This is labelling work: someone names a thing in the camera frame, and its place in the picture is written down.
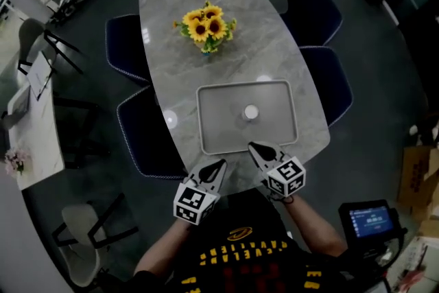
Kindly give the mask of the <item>person's left forearm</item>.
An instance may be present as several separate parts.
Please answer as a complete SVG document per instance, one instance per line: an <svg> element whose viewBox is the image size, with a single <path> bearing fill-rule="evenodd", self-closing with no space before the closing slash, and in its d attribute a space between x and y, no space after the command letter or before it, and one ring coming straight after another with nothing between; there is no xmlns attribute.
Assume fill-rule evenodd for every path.
<svg viewBox="0 0 439 293"><path fill-rule="evenodd" d="M160 279L172 272L176 256L190 235L191 224L177 219L169 229L145 252L134 274L146 271Z"/></svg>

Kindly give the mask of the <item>person's dark printed jersey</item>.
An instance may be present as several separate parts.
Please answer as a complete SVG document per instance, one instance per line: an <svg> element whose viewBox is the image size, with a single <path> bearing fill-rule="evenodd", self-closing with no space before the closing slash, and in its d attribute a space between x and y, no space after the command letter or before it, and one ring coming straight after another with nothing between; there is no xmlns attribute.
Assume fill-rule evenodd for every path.
<svg viewBox="0 0 439 293"><path fill-rule="evenodd" d="M160 279L134 274L125 293L364 293L381 273L301 248L257 189L227 197L199 224Z"/></svg>

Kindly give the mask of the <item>black framed glass entrance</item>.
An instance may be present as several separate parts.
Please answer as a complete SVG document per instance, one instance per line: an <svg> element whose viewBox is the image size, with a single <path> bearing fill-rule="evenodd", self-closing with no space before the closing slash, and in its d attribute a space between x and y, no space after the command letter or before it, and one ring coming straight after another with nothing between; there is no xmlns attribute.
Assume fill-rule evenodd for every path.
<svg viewBox="0 0 439 293"><path fill-rule="evenodd" d="M385 0L416 65L429 108L439 110L439 0Z"/></svg>

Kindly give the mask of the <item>small white cup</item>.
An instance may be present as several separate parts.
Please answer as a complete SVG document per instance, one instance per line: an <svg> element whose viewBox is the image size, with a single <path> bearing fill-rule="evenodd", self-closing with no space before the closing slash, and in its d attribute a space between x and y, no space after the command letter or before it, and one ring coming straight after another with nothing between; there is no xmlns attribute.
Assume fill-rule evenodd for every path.
<svg viewBox="0 0 439 293"><path fill-rule="evenodd" d="M259 117L259 108L254 104L248 104L242 110L241 116L244 121L254 121Z"/></svg>

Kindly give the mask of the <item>sunflower bouquet in vase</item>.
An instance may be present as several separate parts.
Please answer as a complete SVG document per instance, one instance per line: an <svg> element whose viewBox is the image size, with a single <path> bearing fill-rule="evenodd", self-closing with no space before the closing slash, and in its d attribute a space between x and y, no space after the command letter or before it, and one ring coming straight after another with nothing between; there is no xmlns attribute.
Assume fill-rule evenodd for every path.
<svg viewBox="0 0 439 293"><path fill-rule="evenodd" d="M180 35L189 38L205 55L218 52L224 41L231 41L237 28L237 19L223 19L224 11L209 0L201 8L186 13L181 21L174 21L173 28L178 28Z"/></svg>

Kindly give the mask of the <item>clipboard with white paper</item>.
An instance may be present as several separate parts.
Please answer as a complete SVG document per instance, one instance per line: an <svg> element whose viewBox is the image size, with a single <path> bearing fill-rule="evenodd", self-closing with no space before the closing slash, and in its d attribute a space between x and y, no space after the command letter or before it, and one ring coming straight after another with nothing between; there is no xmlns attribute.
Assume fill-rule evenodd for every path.
<svg viewBox="0 0 439 293"><path fill-rule="evenodd" d="M40 51L27 73L27 80L36 100L43 94L53 71L50 59Z"/></svg>

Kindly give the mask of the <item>black folded trolley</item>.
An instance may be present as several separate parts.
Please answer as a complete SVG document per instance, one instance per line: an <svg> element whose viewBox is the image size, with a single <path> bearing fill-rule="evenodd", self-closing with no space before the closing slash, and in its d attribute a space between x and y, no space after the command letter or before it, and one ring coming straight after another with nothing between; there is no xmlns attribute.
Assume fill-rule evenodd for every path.
<svg viewBox="0 0 439 293"><path fill-rule="evenodd" d="M51 18L51 23L61 24L72 17L83 5L86 0L63 0L58 10Z"/></svg>

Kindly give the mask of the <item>dark blue upholstered chair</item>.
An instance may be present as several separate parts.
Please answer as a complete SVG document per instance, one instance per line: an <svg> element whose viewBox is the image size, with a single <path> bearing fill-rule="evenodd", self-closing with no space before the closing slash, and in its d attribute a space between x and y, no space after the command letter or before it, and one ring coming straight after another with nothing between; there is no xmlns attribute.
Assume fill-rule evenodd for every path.
<svg viewBox="0 0 439 293"><path fill-rule="evenodd" d="M140 86L147 86L151 84L151 77L140 30L138 14L126 14L107 20L106 59L121 75Z"/></svg>
<svg viewBox="0 0 439 293"><path fill-rule="evenodd" d="M299 47L317 89L328 127L353 104L353 92L337 54L324 46Z"/></svg>
<svg viewBox="0 0 439 293"><path fill-rule="evenodd" d="M182 180L187 175L152 87L143 87L122 101L116 113L140 174L165 180Z"/></svg>
<svg viewBox="0 0 439 293"><path fill-rule="evenodd" d="M342 25L333 0L287 0L281 18L299 47L326 45Z"/></svg>

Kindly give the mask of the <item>pink flower bunch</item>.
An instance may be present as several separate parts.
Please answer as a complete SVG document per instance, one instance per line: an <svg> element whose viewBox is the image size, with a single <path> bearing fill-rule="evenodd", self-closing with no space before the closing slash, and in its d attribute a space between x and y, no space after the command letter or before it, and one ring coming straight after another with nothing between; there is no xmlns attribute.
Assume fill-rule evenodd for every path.
<svg viewBox="0 0 439 293"><path fill-rule="evenodd" d="M26 150L10 148L4 156L5 170L13 178L18 178L32 169L31 157Z"/></svg>

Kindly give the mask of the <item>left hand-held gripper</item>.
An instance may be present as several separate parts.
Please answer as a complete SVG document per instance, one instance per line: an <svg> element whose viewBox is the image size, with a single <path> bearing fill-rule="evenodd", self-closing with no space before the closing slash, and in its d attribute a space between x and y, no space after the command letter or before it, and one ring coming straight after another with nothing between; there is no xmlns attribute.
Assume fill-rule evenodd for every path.
<svg viewBox="0 0 439 293"><path fill-rule="evenodd" d="M203 191L187 183L180 183L174 197L173 215L175 218L199 225L214 209L220 199L218 194L226 175L225 159L210 159L197 164L189 173L189 179L212 193Z"/></svg>

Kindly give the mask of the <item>person's right forearm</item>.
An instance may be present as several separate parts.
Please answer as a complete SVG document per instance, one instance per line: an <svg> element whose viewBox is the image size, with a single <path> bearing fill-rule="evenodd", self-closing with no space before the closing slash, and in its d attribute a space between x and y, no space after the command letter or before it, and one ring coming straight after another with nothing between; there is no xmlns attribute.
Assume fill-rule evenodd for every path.
<svg viewBox="0 0 439 293"><path fill-rule="evenodd" d="M312 253L332 257L342 255L348 246L335 228L300 196L293 195L293 197L294 202L284 206L309 250Z"/></svg>

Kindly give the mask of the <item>black metal table frame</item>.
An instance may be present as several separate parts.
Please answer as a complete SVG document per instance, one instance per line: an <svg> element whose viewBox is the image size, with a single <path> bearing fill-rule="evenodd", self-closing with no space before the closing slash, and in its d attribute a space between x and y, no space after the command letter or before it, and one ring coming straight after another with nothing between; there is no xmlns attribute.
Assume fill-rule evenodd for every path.
<svg viewBox="0 0 439 293"><path fill-rule="evenodd" d="M65 160L67 169L80 169L84 166L86 157L95 155L96 143L92 136L98 118L99 106L92 102L65 97L55 97L54 104L61 108L74 108L85 112L85 118L79 130L75 133L72 142L61 143L63 156L72 156L70 161Z"/></svg>

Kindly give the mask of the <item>printed cardboard box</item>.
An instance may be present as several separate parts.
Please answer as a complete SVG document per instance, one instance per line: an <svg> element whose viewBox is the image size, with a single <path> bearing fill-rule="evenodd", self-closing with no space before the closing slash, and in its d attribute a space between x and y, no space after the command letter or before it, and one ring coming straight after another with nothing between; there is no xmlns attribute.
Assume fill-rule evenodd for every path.
<svg viewBox="0 0 439 293"><path fill-rule="evenodd" d="M403 166L398 203L424 220L439 207L439 150L429 146L408 147Z"/></svg>

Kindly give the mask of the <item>grey rectangular tray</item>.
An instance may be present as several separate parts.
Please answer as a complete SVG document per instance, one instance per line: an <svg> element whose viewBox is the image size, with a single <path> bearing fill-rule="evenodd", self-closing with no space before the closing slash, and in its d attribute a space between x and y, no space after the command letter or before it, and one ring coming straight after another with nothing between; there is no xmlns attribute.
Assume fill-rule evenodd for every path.
<svg viewBox="0 0 439 293"><path fill-rule="evenodd" d="M287 80L201 86L196 92L201 148L207 155L244 152L251 141L291 145L298 140L292 89ZM259 117L244 121L248 104Z"/></svg>

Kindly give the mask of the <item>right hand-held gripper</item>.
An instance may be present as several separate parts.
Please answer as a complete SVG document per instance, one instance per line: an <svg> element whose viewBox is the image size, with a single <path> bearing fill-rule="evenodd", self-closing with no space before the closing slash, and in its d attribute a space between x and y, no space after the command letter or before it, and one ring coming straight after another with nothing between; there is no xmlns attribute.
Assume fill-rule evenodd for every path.
<svg viewBox="0 0 439 293"><path fill-rule="evenodd" d="M285 155L279 145L266 141L251 141L248 151L254 164L262 172L269 169L272 161L280 161ZM306 184L306 170L296 156L266 171L263 177L268 189L283 198L296 193Z"/></svg>

